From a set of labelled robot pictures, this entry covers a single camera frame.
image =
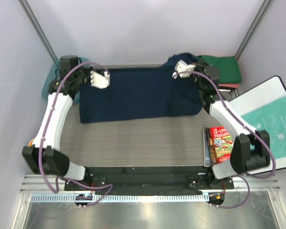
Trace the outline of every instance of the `teal cloth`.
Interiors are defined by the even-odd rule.
[[[279,98],[242,116],[257,130],[270,135],[270,148],[276,159],[286,157],[286,97]]]

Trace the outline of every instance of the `white panel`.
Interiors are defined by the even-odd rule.
[[[52,65],[20,4],[0,1],[0,229],[11,228],[28,167],[21,151],[41,124]]]
[[[262,0],[29,0],[57,56],[163,63],[173,54],[234,55]]]
[[[286,86],[286,0],[273,1],[239,64],[243,75],[241,92],[273,75],[281,76]],[[277,171],[277,175],[286,197],[286,169]]]

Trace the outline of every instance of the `green folded fabric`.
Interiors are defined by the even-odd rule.
[[[220,83],[241,83],[242,75],[238,62],[234,56],[215,57],[201,55],[207,64],[211,64],[220,71]]]

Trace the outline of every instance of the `folded cloth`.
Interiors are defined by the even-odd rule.
[[[192,78],[173,79],[179,60],[198,60],[190,53],[174,55],[157,68],[111,69],[110,86],[80,88],[82,123],[196,115],[201,110],[199,92]]]
[[[219,83],[241,83],[242,75],[234,56],[215,57],[202,55],[199,57],[202,57],[207,64],[211,64],[219,69]]]

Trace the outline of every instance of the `book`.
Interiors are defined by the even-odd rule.
[[[210,129],[203,128],[203,142],[204,142],[204,167],[216,165],[216,156],[213,148],[213,141],[211,139]]]
[[[213,141],[216,162],[221,163],[229,160],[233,149],[233,139],[229,132],[223,127],[211,127],[211,138]]]

